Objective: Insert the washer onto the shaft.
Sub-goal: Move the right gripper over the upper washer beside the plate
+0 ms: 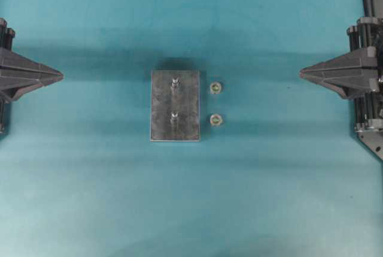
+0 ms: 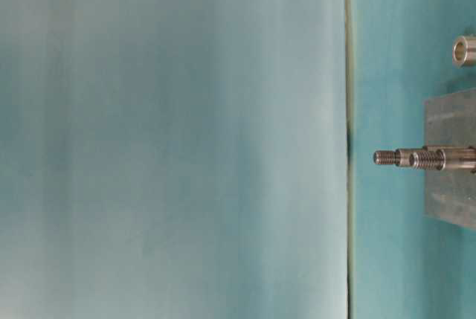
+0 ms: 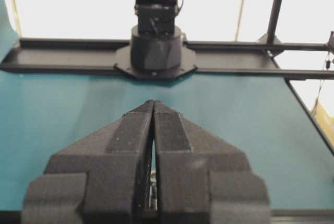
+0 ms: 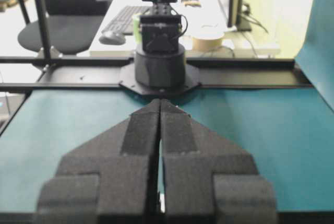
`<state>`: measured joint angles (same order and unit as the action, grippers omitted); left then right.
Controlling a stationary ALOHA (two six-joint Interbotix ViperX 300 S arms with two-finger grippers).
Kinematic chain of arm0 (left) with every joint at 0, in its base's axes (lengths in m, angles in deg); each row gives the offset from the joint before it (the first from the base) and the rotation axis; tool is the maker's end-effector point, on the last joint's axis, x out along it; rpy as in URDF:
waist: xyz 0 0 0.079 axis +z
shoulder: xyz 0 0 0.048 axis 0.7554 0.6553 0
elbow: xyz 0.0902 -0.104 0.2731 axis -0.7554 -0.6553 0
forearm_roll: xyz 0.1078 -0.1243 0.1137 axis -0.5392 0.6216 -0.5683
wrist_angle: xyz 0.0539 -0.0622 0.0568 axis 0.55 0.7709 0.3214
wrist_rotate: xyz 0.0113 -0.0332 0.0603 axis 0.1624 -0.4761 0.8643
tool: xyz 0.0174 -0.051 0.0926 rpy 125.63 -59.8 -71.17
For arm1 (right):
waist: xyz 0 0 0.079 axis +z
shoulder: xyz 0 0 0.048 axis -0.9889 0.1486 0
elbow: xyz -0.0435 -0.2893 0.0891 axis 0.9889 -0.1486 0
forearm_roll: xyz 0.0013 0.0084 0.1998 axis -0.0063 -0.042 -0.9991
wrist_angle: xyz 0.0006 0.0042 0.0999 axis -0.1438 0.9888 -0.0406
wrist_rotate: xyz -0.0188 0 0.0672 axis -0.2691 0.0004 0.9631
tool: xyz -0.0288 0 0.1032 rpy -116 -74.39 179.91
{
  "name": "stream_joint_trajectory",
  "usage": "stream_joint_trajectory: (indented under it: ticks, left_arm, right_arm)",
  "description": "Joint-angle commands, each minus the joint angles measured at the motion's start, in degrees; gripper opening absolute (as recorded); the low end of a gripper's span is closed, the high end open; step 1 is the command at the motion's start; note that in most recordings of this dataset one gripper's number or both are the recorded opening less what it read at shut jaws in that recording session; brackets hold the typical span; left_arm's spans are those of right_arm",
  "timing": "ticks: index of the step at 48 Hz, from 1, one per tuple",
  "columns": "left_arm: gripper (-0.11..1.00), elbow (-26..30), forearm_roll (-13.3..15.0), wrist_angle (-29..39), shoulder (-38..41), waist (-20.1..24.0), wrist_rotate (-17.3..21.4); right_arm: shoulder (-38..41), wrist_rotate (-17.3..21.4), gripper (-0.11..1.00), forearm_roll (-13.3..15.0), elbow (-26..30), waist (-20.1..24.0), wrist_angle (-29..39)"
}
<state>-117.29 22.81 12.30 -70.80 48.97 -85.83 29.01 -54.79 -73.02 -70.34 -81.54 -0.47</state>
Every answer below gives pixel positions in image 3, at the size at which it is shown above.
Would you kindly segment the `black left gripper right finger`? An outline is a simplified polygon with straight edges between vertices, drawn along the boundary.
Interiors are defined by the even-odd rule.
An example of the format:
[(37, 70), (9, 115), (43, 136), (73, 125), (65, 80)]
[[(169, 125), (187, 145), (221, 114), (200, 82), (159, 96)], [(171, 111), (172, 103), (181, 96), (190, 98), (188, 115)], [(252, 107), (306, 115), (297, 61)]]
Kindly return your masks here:
[(246, 154), (154, 102), (161, 223), (270, 223), (264, 180)]

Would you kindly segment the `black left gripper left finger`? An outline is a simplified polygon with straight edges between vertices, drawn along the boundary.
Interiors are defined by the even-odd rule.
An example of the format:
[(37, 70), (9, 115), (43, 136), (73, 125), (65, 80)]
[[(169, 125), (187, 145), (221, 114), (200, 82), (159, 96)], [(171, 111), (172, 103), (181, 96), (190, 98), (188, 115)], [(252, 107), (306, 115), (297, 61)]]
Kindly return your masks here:
[(53, 154), (22, 223), (135, 223), (148, 203), (153, 102)]

